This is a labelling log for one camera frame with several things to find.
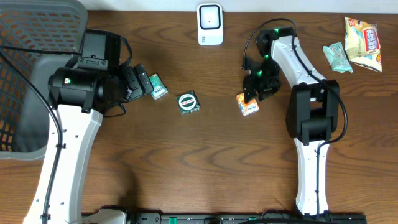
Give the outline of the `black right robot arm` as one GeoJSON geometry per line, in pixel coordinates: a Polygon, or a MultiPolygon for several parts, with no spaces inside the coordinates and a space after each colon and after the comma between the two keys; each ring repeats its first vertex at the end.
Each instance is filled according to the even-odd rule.
{"type": "Polygon", "coordinates": [[[260,30],[258,63],[244,57],[243,100],[262,101],[280,88],[283,73],[291,93],[286,128],[298,155],[298,192],[295,208],[301,217],[321,217],[329,211],[326,199],[326,157],[338,124],[339,91],[336,80],[327,80],[309,62],[293,27],[260,30]]]}

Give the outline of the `large yellow snack bag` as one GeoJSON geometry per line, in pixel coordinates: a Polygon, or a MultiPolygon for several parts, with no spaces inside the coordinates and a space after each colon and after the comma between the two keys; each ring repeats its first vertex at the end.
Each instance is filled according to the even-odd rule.
{"type": "Polygon", "coordinates": [[[350,62],[382,72],[381,43],[376,24],[346,17],[345,52],[350,62]]]}

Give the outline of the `light teal snack packet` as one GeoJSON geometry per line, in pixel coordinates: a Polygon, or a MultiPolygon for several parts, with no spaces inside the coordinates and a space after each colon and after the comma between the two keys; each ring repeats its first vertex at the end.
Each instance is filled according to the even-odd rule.
{"type": "Polygon", "coordinates": [[[353,72],[352,66],[347,59],[341,42],[337,42],[329,46],[323,46],[323,53],[334,72],[353,72]]]}

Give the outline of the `orange tissue packet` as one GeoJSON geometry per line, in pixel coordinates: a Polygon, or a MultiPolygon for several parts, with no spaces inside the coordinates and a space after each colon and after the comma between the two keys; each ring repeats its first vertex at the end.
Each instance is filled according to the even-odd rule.
{"type": "Polygon", "coordinates": [[[251,99],[248,103],[244,102],[244,93],[240,93],[236,96],[239,109],[243,116],[247,116],[256,113],[260,110],[260,107],[255,98],[251,99]]]}

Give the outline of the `dark green Zam-Buk box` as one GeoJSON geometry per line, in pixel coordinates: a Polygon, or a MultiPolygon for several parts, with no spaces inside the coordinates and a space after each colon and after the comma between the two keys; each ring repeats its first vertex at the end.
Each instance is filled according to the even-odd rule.
{"type": "Polygon", "coordinates": [[[188,91],[176,97],[176,102],[181,115],[190,114],[200,109],[198,98],[194,91],[188,91]]]}

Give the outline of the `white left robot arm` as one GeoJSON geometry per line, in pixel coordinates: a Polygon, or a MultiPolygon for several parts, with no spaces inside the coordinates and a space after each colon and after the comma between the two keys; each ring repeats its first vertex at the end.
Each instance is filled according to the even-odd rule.
{"type": "Polygon", "coordinates": [[[47,79],[44,98],[49,135],[34,200],[25,223],[129,223],[128,210],[110,205],[82,213],[83,188],[96,134],[116,106],[153,91],[143,65],[121,61],[128,41],[117,34],[88,29],[73,55],[52,53],[34,67],[47,79]]]}

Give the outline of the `green Kleenex tissue packet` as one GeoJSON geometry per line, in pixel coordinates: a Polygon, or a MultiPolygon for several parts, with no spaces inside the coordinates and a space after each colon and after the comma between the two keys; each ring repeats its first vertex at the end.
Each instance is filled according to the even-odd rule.
{"type": "Polygon", "coordinates": [[[154,88],[153,92],[151,93],[153,99],[158,100],[168,93],[168,89],[166,88],[158,74],[153,74],[149,78],[154,88]]]}

